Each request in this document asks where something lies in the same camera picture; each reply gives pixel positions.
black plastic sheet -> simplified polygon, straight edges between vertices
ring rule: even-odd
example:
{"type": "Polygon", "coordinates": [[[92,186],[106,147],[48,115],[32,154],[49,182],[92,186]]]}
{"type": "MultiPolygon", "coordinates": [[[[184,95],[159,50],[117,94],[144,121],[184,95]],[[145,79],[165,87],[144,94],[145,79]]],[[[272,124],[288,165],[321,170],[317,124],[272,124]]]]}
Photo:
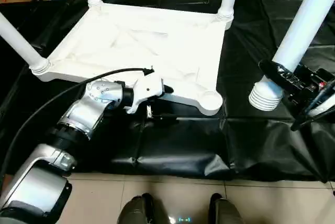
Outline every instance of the black plastic sheet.
{"type": "MultiPolygon", "coordinates": [[[[218,180],[335,179],[333,124],[318,121],[291,132],[293,118],[285,100],[271,112],[259,111],[248,102],[253,84],[262,77],[258,62],[273,57],[301,1],[236,0],[235,19],[225,35],[218,73],[222,110],[213,117],[204,117],[193,107],[157,101],[153,111],[163,115],[162,120],[146,119],[145,108],[133,116],[106,116],[87,147],[87,159],[77,171],[218,180]]],[[[105,2],[205,13],[215,13],[220,5],[220,0],[105,2]]],[[[0,5],[0,12],[45,57],[86,10],[86,0],[0,5]]],[[[7,52],[9,46],[0,41],[0,48],[7,52]]],[[[23,62],[14,51],[9,51],[6,58],[15,66],[12,76],[0,73],[5,81],[0,93],[0,159],[24,120],[72,84],[59,80],[43,83],[26,67],[22,70],[23,62]]],[[[303,64],[335,73],[334,9],[306,52],[303,64]]],[[[31,122],[15,150],[11,172],[43,141],[45,131],[57,123],[79,95],[78,90],[64,96],[31,122]]]]}

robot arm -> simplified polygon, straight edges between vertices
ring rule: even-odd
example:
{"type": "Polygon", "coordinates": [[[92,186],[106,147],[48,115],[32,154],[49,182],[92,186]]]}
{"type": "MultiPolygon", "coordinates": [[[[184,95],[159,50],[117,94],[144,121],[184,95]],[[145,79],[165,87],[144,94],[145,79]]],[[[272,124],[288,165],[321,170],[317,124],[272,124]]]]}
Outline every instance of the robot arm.
{"type": "Polygon", "coordinates": [[[104,110],[124,108],[133,114],[143,101],[162,96],[162,79],[151,73],[134,87],[98,80],[88,83],[59,120],[47,144],[38,145],[0,198],[0,224],[56,223],[72,190],[71,174],[80,150],[91,139],[104,110]]]}

tiled floor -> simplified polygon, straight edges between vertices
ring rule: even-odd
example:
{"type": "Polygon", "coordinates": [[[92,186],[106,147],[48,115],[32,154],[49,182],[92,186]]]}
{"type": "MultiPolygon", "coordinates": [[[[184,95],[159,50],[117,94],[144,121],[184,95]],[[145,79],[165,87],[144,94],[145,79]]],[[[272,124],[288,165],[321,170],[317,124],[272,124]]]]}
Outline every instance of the tiled floor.
{"type": "Polygon", "coordinates": [[[246,224],[331,224],[335,197],[320,182],[207,181],[169,176],[74,174],[73,192],[59,223],[116,223],[122,207],[136,195],[157,200],[158,224],[190,217],[206,224],[210,197],[220,193],[239,209],[246,224]]]}

